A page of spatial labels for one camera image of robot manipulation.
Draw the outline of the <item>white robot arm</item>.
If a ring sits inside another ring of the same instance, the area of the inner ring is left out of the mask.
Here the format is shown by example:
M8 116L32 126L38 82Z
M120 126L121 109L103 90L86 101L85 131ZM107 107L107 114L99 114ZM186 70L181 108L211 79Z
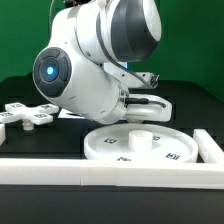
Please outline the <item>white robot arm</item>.
M35 86L55 105L101 124L166 122L171 103L131 94L122 80L129 72L122 64L147 59L161 33L154 0L91 0L64 9L34 62Z

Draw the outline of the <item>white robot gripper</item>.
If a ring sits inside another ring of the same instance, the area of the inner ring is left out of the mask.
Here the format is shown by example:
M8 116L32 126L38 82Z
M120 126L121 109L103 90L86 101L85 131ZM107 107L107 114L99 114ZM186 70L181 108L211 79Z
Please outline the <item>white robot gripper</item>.
M124 118L128 122L167 122L171 119L172 104L155 95L130 94L129 97L125 99L125 104L127 106L127 112Z

